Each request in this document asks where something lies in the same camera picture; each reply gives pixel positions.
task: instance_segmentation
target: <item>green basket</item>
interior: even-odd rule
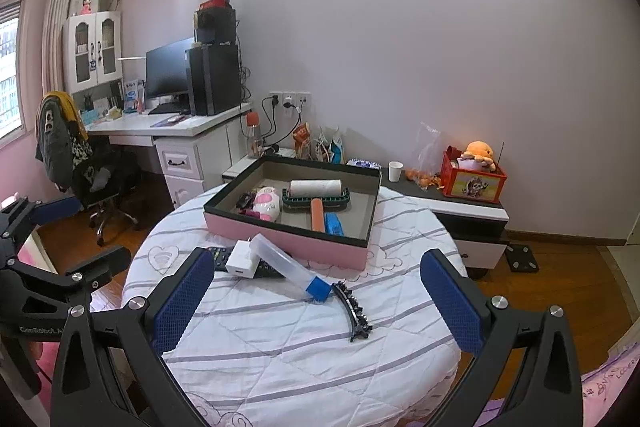
[[[289,196],[289,190],[282,190],[282,206],[287,210],[305,210],[311,208],[311,200],[315,198],[293,198]],[[348,188],[342,191],[342,195],[334,198],[318,198],[322,200],[322,207],[325,210],[344,210],[351,200],[351,193]]]

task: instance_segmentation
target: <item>metal screw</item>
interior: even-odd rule
[[[564,310],[555,304],[549,308],[549,311],[554,317],[562,317],[564,315]]]
[[[491,297],[491,304],[494,308],[503,310],[509,305],[509,301],[507,300],[507,297],[503,297],[502,295],[494,295],[493,297]]]
[[[133,297],[127,306],[129,306],[130,310],[139,310],[145,305],[145,302],[144,297]]]
[[[69,311],[69,313],[72,317],[79,317],[84,313],[84,306],[74,306],[73,308],[71,308],[71,311]]]

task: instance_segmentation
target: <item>snack bag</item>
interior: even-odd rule
[[[308,160],[311,144],[311,132],[308,123],[305,122],[296,127],[295,131],[293,131],[293,142],[296,158]]]

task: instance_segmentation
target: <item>plastic bag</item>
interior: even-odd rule
[[[415,181],[425,190],[430,185],[440,186],[436,174],[442,166],[442,151],[440,131],[420,122],[411,164],[405,171],[407,179]]]
[[[314,140],[314,142],[316,143],[316,161],[329,163],[329,140],[324,136],[322,128],[320,128],[320,135]]]

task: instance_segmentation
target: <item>paper cup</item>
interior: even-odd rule
[[[400,172],[402,172],[402,165],[400,162],[389,162],[389,181],[396,183],[400,179]]]

